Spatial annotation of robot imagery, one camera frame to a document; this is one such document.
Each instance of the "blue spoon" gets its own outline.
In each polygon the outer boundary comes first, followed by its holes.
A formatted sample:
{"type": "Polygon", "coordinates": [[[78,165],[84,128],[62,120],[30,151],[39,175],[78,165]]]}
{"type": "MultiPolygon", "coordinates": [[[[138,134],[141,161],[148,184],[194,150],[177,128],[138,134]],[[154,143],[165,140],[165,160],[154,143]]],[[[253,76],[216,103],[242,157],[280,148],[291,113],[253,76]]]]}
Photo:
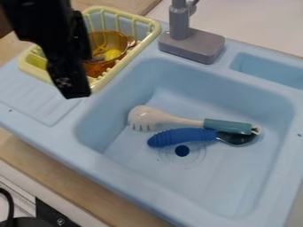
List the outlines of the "blue spoon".
{"type": "Polygon", "coordinates": [[[243,135],[201,128],[171,129],[155,134],[147,141],[147,144],[150,147],[160,148],[191,141],[220,140],[228,145],[240,146],[252,142],[256,136],[253,133],[251,135],[243,135]]]}

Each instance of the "faucet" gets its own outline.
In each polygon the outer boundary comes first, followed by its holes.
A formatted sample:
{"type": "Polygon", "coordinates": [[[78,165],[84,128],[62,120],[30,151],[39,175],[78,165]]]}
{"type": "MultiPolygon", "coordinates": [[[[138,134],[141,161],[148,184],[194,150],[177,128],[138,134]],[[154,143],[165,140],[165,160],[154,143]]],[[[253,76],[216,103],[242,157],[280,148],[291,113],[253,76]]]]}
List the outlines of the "faucet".
{"type": "Polygon", "coordinates": [[[169,7],[169,29],[158,40],[159,50],[203,64],[213,64],[224,49],[221,35],[190,27],[190,16],[199,0],[172,0],[169,7]]]}
{"type": "Polygon", "coordinates": [[[169,7],[170,37],[184,40],[190,36],[190,16],[197,10],[199,0],[173,0],[169,7]]]}

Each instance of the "faucet base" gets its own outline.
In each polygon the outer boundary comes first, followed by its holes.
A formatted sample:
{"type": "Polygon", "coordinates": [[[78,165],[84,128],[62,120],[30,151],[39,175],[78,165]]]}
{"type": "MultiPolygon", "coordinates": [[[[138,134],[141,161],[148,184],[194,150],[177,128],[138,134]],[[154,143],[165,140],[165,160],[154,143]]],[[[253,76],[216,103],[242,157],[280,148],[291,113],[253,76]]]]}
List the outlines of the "faucet base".
{"type": "Polygon", "coordinates": [[[184,40],[174,40],[170,37],[169,30],[159,38],[159,49],[186,59],[213,64],[225,44],[225,38],[221,35],[190,28],[190,37],[184,40]]]}

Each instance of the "yellow dish rack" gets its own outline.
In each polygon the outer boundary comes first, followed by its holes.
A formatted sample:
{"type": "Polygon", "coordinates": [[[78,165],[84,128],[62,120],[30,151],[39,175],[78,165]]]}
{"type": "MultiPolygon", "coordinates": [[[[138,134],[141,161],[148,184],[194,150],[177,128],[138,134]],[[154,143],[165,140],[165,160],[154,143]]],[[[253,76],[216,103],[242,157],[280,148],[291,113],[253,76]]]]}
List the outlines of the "yellow dish rack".
{"type": "MultiPolygon", "coordinates": [[[[115,30],[124,35],[132,35],[137,40],[137,46],[129,50],[122,60],[117,60],[113,68],[107,68],[98,78],[88,76],[89,86],[93,92],[102,89],[161,32],[160,24],[154,20],[110,7],[93,6],[85,10],[83,16],[88,32],[115,30]]],[[[30,47],[19,56],[18,65],[21,71],[52,84],[46,71],[46,64],[47,59],[38,45],[30,47]]]]}

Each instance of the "light blue sink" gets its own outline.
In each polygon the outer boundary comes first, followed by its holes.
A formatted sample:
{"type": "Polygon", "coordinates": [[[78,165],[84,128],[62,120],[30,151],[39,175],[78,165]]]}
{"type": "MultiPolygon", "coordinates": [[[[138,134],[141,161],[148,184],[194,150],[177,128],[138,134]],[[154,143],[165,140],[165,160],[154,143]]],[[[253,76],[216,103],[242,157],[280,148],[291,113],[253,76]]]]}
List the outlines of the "light blue sink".
{"type": "Polygon", "coordinates": [[[228,40],[206,66],[160,52],[155,41],[90,98],[64,100],[16,59],[0,79],[1,125],[170,223],[284,226],[303,174],[303,60],[228,40]],[[149,148],[154,132],[127,126],[137,105],[247,121],[264,133],[244,147],[188,143],[190,154],[179,157],[174,147],[149,148]]]}

